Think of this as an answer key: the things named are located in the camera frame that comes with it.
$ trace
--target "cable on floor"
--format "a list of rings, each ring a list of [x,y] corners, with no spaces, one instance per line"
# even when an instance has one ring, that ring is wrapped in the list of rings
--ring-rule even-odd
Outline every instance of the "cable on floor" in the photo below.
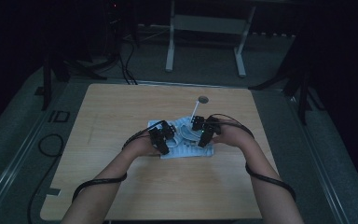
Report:
[[[47,153],[45,150],[43,150],[42,148],[42,143],[50,138],[50,137],[58,137],[58,139],[60,140],[60,150],[57,154],[49,154]],[[34,197],[36,196],[37,192],[40,190],[40,187],[42,186],[43,182],[45,181],[46,177],[48,176],[48,174],[50,173],[51,169],[54,167],[54,165],[57,163],[58,159],[61,157],[62,153],[63,153],[63,146],[64,146],[64,142],[62,137],[57,134],[57,133],[51,133],[48,134],[46,136],[44,136],[42,139],[40,139],[39,143],[38,143],[38,149],[39,152],[42,153],[43,155],[50,157],[50,158],[54,158],[53,163],[50,165],[50,167],[48,168],[48,170],[45,172],[45,174],[43,175],[43,178],[39,181],[36,189],[34,190],[34,193],[31,196],[30,201],[28,202],[28,208],[27,208],[27,218],[28,218],[28,224],[32,224],[32,218],[31,218],[31,210],[32,210],[32,204],[34,201]]]
[[[127,84],[138,85],[138,83],[135,80],[135,77],[133,76],[132,72],[129,70],[129,62],[130,62],[133,52],[135,51],[135,46],[133,46],[133,44],[128,40],[123,40],[123,41],[126,43],[129,43],[131,45],[131,53],[130,53],[130,56],[127,59],[125,64],[123,62],[123,58],[122,58],[121,54],[119,54],[118,59],[120,61],[121,72],[122,72],[123,77],[126,80]]]

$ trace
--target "metal bar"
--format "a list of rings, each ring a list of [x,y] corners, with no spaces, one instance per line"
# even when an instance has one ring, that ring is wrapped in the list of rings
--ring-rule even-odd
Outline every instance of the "metal bar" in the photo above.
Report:
[[[175,29],[220,34],[240,35],[246,27],[246,20],[212,18],[202,16],[175,15]]]
[[[170,45],[168,46],[167,63],[165,65],[165,71],[171,72],[173,70],[173,55],[175,53],[175,44],[173,42],[174,30],[175,30],[175,1],[171,1],[171,24],[170,24]]]
[[[59,85],[59,88],[56,88],[55,92],[57,97],[60,96],[63,92],[63,85]],[[57,103],[58,99],[53,99],[50,102],[50,107],[39,116],[36,123],[34,124],[31,131],[28,133],[27,137],[21,144],[19,151],[16,153],[13,160],[7,166],[5,171],[2,173],[0,177],[0,203],[5,198],[11,184],[13,183],[14,179],[16,178],[17,174],[19,173],[20,168],[24,164],[29,152],[31,151],[32,145],[35,142],[36,137],[40,133],[42,129],[43,122],[48,119],[48,115],[51,112],[51,108]]]
[[[234,56],[235,56],[235,61],[237,63],[238,76],[240,77],[246,77],[245,65],[243,64],[243,58],[242,58],[242,50],[243,50],[243,46],[245,45],[246,38],[248,37],[254,15],[255,15],[255,7],[252,7],[248,19],[245,23],[245,27],[243,28],[242,31],[241,42],[236,48],[234,48]]]
[[[293,116],[297,118],[296,109],[293,105],[293,102],[290,100],[287,100],[287,103],[289,104],[290,110],[293,113]],[[344,223],[349,224],[348,217],[344,211],[344,208],[341,205],[341,202],[337,196],[337,193],[334,189],[334,186],[332,182],[330,181],[330,178],[328,176],[328,173],[326,172],[324,168],[324,163],[322,162],[322,159],[319,155],[318,149],[315,146],[312,137],[310,136],[310,132],[308,129],[301,124],[299,119],[295,119],[297,127],[299,130],[301,130],[303,136],[305,137],[305,141],[310,149],[310,154],[312,158],[313,167],[315,168],[316,175],[319,178],[319,181],[321,182],[322,189],[324,190],[324,195],[326,196],[326,200],[329,203],[333,216],[336,219],[337,223]]]

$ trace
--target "dark wall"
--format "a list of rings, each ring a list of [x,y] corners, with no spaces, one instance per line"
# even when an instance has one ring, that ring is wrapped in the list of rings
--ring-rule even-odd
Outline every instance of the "dark wall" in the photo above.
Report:
[[[135,2],[139,23],[169,24],[171,1]],[[59,50],[74,59],[90,60],[90,50],[106,39],[104,3],[104,0],[0,0],[0,115],[26,78],[42,66],[47,52]],[[225,3],[221,10],[222,1],[196,0],[188,4],[186,0],[177,1],[184,12],[210,16],[242,17],[250,6],[235,6],[243,1]],[[295,35],[306,16],[307,10],[297,4],[258,4],[251,30],[268,35]]]
[[[0,115],[48,52],[90,60],[93,37],[105,31],[102,2],[0,1]]]
[[[303,37],[315,49],[313,84],[358,171],[358,1],[315,11]]]

